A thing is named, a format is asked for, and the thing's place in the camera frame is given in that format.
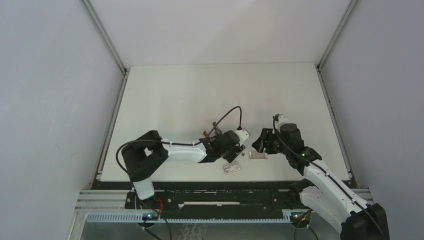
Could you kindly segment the metal stapler magazine piece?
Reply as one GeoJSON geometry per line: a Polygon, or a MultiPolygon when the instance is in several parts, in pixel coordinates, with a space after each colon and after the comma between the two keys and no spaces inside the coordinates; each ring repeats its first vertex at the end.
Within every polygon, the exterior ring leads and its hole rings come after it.
{"type": "Polygon", "coordinates": [[[220,135],[222,135],[222,131],[219,129],[219,127],[218,127],[218,123],[214,121],[214,122],[212,123],[212,125],[213,125],[213,131],[214,131],[215,135],[216,135],[216,136],[220,136],[220,135]]]}

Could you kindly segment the red white staple box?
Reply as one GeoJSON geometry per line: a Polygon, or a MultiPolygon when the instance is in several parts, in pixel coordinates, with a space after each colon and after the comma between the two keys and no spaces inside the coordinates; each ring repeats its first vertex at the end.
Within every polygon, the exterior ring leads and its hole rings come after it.
{"type": "Polygon", "coordinates": [[[222,168],[225,175],[230,175],[241,170],[240,164],[237,161],[233,161],[232,163],[226,164],[222,168]]]}

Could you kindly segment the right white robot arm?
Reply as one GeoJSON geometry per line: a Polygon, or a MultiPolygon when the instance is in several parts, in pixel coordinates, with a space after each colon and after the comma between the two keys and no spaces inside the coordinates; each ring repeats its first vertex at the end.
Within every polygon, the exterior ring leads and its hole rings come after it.
{"type": "Polygon", "coordinates": [[[315,211],[341,240],[388,240],[387,214],[351,190],[327,166],[321,155],[306,146],[295,123],[274,123],[263,128],[251,145],[259,153],[283,154],[303,179],[291,185],[289,203],[315,211]]]}

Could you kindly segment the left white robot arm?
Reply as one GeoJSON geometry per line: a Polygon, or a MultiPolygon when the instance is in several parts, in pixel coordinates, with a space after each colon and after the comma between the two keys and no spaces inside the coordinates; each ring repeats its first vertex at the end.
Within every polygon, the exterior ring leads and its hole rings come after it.
{"type": "Polygon", "coordinates": [[[223,158],[232,163],[246,148],[250,133],[239,127],[218,136],[197,141],[171,141],[162,138],[157,130],[121,145],[115,153],[119,167],[128,175],[137,194],[137,202],[149,209],[157,196],[151,176],[165,162],[213,163],[223,158]]]}

